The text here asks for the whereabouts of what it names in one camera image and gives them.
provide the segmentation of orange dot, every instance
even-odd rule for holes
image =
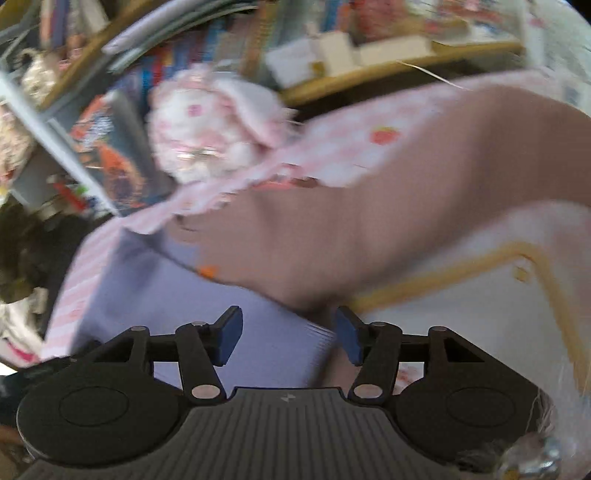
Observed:
[[[197,273],[208,280],[213,280],[217,276],[217,267],[208,265],[207,267],[198,268]]]

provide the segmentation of yellow trim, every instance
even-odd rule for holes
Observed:
[[[32,0],[7,0],[0,7],[0,30],[16,25],[29,7]]]
[[[356,297],[349,306],[357,314],[383,309],[448,288],[519,258],[526,258],[534,266],[535,274],[554,312],[570,361],[573,363],[575,379],[582,390],[587,380],[589,353],[581,340],[569,304],[552,273],[549,260],[539,248],[532,244],[514,242],[504,245],[488,255]]]
[[[413,64],[417,67],[430,67],[484,54],[520,53],[523,49],[521,43],[516,41],[481,43],[457,47],[432,42],[431,47],[434,55],[406,60],[405,63]],[[302,83],[301,85],[283,90],[281,92],[281,98],[287,106],[303,105],[365,82],[378,80],[401,72],[408,72],[412,69],[412,67],[397,62],[372,65],[345,73],[344,75],[339,75],[338,77],[325,77]]]

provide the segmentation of lavender fabric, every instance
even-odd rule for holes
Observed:
[[[237,386],[306,387],[317,374],[333,335],[250,290],[216,284],[193,271],[197,249],[164,230],[124,230],[74,342],[106,342],[134,325],[152,335],[174,333],[195,321],[213,323],[238,305],[243,333],[217,374],[228,394]],[[180,386],[177,364],[155,364],[154,376]]]

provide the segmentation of ribbed black surface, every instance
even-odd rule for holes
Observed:
[[[195,408],[159,450],[126,465],[67,469],[39,461],[23,480],[452,480],[407,446],[377,408],[336,389],[239,389]]]

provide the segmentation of plush toy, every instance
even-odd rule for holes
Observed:
[[[180,183],[254,165],[295,136],[294,111],[275,92],[203,64],[156,87],[151,106],[152,150]]]

